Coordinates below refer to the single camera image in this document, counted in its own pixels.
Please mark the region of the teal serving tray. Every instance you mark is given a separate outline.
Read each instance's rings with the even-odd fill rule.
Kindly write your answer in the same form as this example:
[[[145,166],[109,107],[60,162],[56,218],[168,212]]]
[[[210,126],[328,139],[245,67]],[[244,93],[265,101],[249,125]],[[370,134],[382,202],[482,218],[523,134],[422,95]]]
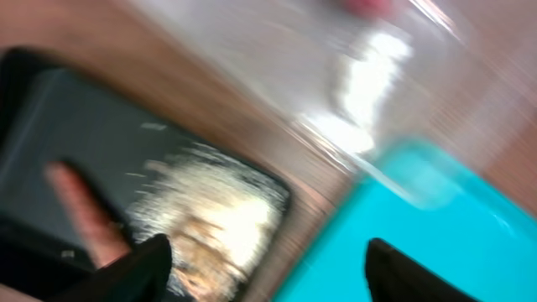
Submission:
[[[439,148],[409,140],[381,169],[432,198],[411,205],[368,179],[329,221],[275,296],[286,301],[367,301],[368,241],[381,238],[485,301],[536,298],[536,223]]]

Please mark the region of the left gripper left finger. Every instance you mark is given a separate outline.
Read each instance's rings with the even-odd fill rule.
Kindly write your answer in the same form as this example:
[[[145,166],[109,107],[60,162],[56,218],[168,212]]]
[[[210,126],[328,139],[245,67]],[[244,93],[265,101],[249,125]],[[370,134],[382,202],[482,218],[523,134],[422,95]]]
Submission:
[[[160,302],[171,264],[169,240],[158,234],[49,302]]]

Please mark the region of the spilled white rice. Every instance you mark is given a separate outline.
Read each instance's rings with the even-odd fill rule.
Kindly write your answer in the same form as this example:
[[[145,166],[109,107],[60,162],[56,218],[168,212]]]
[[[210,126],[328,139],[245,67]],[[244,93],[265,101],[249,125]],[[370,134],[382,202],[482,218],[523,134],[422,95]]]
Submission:
[[[135,241],[164,234],[172,255],[167,290],[176,299],[197,301],[175,275],[172,233],[191,217],[220,227],[212,233],[217,248],[248,275],[237,288],[234,300],[239,299],[284,219],[289,190],[259,169],[162,122],[144,122],[140,129],[152,146],[162,138],[165,151],[162,159],[143,163],[147,179],[128,208]]]

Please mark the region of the clear plastic waste bin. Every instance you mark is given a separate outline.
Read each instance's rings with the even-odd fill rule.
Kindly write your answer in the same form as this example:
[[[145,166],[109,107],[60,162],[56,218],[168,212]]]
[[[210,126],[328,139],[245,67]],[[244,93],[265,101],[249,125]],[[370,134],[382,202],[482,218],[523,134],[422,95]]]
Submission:
[[[391,1],[385,13],[354,13],[343,1],[136,0],[158,29],[260,100],[305,146],[346,174],[368,174],[411,205],[432,198],[382,171],[396,141],[423,135],[442,94],[462,77],[468,22],[446,1]],[[363,35],[406,37],[414,54],[372,128],[336,110],[337,57]]]

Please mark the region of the orange carrot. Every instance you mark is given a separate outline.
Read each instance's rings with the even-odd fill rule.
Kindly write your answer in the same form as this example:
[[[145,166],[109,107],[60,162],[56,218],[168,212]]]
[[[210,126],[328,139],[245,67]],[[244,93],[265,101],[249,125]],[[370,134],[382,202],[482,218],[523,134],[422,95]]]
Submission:
[[[55,162],[47,165],[45,173],[97,268],[106,267],[131,252],[117,224],[73,168]]]

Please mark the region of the white tissue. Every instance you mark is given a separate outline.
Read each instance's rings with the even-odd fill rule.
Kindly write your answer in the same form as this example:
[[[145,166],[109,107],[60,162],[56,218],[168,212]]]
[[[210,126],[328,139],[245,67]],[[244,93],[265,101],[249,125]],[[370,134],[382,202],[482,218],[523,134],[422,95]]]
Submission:
[[[337,57],[332,97],[338,113],[360,128],[372,128],[413,54],[406,37],[385,31],[357,39]]]

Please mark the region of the black rectangular tray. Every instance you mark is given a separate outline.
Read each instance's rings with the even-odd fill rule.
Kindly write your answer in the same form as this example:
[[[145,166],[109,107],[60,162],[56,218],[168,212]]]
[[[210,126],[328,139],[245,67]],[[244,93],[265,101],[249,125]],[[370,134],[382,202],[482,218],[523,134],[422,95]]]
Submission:
[[[163,168],[232,175],[282,221],[289,187],[276,175],[144,110],[105,85],[36,50],[1,57],[1,282],[49,299],[92,273],[81,238],[48,184],[48,163],[82,173],[131,243],[155,231],[149,195]]]

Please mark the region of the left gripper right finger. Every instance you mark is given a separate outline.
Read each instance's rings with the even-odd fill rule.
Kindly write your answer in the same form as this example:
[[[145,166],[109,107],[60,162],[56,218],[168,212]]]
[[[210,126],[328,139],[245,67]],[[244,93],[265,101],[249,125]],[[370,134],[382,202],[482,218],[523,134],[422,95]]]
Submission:
[[[372,302],[477,302],[380,238],[368,242],[364,273]]]

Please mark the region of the nut shell food scraps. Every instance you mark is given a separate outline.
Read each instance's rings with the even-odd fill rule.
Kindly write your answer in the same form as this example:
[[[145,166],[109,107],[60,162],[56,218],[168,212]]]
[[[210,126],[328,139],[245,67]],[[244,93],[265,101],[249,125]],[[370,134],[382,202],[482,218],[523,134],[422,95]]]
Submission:
[[[220,229],[191,217],[172,233],[172,248],[178,261],[175,275],[197,301],[232,301],[239,284],[248,277],[217,248],[218,241],[212,233]]]

